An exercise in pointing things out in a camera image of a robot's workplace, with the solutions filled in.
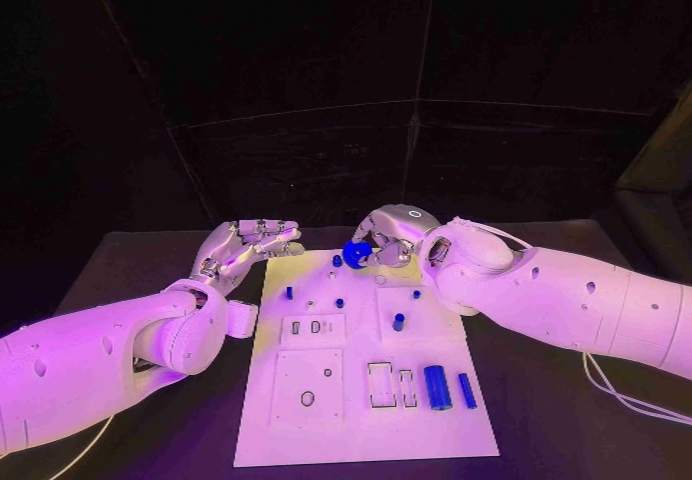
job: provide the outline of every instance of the dark wall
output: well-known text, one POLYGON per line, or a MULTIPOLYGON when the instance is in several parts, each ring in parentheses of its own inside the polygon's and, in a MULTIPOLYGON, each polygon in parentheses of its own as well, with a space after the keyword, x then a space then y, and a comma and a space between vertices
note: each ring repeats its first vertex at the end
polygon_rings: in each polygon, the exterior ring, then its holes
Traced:
POLYGON ((219 219, 588 216, 690 73, 682 0, 107 5, 219 219))
POLYGON ((210 226, 102 5, 1 21, 0 332, 52 313, 107 232, 210 226))

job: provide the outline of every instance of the blue cylinder in slot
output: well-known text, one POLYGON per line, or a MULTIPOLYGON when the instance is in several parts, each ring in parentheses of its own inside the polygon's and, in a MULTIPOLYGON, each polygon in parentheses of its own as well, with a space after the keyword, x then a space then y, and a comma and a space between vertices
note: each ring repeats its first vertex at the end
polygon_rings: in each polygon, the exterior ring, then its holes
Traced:
POLYGON ((432 410, 447 410, 451 408, 451 397, 444 368, 440 365, 431 365, 422 369, 422 373, 428 387, 430 408, 432 410))

